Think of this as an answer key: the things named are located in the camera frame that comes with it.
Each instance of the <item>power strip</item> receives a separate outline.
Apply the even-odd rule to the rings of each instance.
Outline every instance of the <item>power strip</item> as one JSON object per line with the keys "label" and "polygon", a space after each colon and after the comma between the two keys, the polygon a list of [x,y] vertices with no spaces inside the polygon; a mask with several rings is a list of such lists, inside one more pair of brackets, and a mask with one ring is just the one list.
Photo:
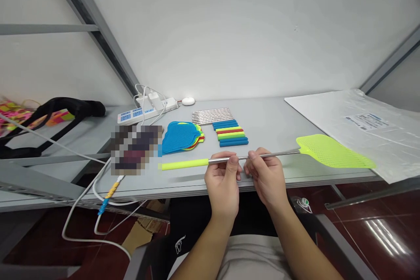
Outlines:
{"label": "power strip", "polygon": [[[166,104],[164,113],[170,112],[171,110],[178,108],[178,103],[174,98],[167,98],[164,101],[162,101],[162,104],[163,106],[165,106]],[[118,124],[122,126],[132,125],[143,121],[143,115],[144,120],[147,120],[149,118],[158,116],[160,113],[161,111],[157,111],[156,109],[152,108],[145,111],[145,113],[143,114],[143,110],[141,108],[136,108],[128,112],[118,114]]]}

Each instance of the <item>fly swatter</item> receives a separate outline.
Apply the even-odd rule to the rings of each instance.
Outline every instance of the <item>fly swatter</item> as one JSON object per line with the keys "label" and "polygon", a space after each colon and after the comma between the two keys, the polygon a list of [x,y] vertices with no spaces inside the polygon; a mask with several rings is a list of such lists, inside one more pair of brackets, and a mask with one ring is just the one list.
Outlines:
{"label": "fly swatter", "polygon": [[[376,164],[364,157],[363,155],[346,148],[342,144],[335,141],[333,138],[316,134],[312,136],[304,136],[296,139],[296,142],[301,147],[299,150],[291,152],[277,152],[260,155],[262,158],[278,155],[288,154],[307,154],[319,163],[332,168],[375,168]],[[247,156],[239,157],[240,160],[249,159]],[[227,162],[228,157],[221,157],[215,159],[201,159],[192,161],[183,161],[175,163],[163,163],[161,168],[163,171],[178,169],[178,168],[189,168],[195,166],[207,166],[209,164],[217,164]]]}

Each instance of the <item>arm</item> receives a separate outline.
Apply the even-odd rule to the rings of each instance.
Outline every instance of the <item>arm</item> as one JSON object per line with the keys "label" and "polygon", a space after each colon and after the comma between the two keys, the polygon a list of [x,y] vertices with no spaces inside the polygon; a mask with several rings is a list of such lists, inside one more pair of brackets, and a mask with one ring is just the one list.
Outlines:
{"label": "arm", "polygon": [[238,157],[220,152],[211,158],[230,157],[227,164],[212,164],[204,179],[211,203],[211,219],[197,243],[172,275],[171,280],[214,280],[226,250],[228,238],[239,209],[240,180]]}
{"label": "arm", "polygon": [[299,280],[342,279],[289,205],[280,160],[277,157],[263,160],[259,154],[264,153],[270,152],[263,148],[250,151],[245,172],[253,176],[255,189],[270,213],[293,274]]}

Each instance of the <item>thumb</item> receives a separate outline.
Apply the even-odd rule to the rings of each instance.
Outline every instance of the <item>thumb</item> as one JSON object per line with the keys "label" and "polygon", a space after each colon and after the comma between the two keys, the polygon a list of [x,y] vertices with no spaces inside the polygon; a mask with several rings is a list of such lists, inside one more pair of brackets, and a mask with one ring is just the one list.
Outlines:
{"label": "thumb", "polygon": [[226,173],[224,179],[236,182],[236,172],[238,171],[239,159],[237,155],[232,155],[226,164]]}
{"label": "thumb", "polygon": [[255,151],[249,151],[248,156],[252,162],[252,165],[258,171],[258,174],[264,176],[269,171],[268,166],[264,162],[263,158],[260,157]]}

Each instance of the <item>round white device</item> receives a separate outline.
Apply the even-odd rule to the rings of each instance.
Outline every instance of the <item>round white device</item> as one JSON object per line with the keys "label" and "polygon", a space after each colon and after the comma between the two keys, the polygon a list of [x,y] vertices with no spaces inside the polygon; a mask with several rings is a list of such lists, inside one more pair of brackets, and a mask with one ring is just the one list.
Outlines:
{"label": "round white device", "polygon": [[182,100],[182,105],[189,106],[194,104],[196,101],[193,98],[185,98]]}

